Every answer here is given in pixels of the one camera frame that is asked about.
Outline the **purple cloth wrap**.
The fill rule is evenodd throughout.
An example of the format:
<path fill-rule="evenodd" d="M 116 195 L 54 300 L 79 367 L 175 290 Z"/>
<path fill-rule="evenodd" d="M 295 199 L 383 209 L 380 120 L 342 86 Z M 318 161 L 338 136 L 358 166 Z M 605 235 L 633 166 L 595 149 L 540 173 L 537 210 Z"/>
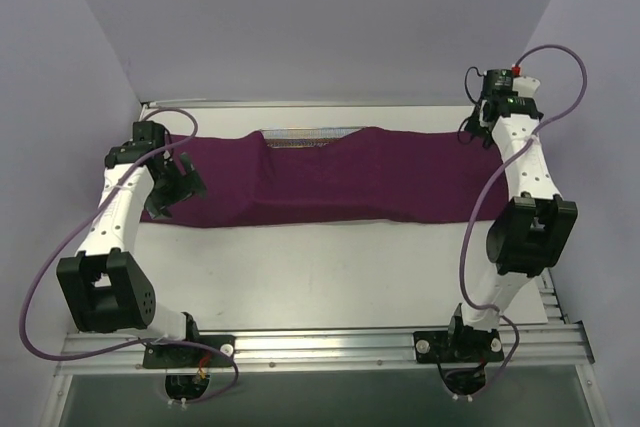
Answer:
<path fill-rule="evenodd" d="M 501 165 L 497 149 L 453 133 L 365 128 L 321 147 L 272 148 L 253 132 L 196 138 L 184 148 L 207 187 L 171 207 L 167 224 L 223 228 L 390 220 L 469 220 Z"/>

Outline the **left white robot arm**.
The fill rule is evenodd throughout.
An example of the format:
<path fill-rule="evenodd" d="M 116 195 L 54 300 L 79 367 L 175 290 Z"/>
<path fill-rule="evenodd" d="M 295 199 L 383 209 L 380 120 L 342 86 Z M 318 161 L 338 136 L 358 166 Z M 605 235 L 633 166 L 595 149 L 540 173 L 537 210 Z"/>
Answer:
<path fill-rule="evenodd" d="M 146 153 L 133 145 L 111 149 L 100 212 L 76 254 L 58 262 L 56 276 L 79 331 L 167 340 L 166 355 L 190 366 L 202 352 L 195 321 L 159 303 L 134 246 L 144 213 L 169 219 L 171 206 L 203 197 L 206 186 L 186 153 L 178 158 L 158 153 L 138 165 Z"/>

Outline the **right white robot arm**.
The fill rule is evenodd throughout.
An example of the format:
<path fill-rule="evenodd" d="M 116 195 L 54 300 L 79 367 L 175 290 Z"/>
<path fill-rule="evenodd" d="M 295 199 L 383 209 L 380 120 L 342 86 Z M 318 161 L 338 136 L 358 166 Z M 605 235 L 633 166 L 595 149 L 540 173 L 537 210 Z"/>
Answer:
<path fill-rule="evenodd" d="M 538 136 L 542 114 L 532 98 L 509 94 L 486 100 L 479 121 L 497 146 L 502 164 L 482 188 L 463 234 L 458 267 L 463 301 L 456 315 L 461 324 L 443 337 L 447 353 L 459 360 L 479 349 L 480 334 L 498 328 L 523 287 L 557 264 L 578 217 L 577 204 L 564 199 L 552 180 Z M 501 176 L 507 182 L 508 201 L 487 233 L 490 266 L 468 288 L 466 258 L 473 226 Z"/>

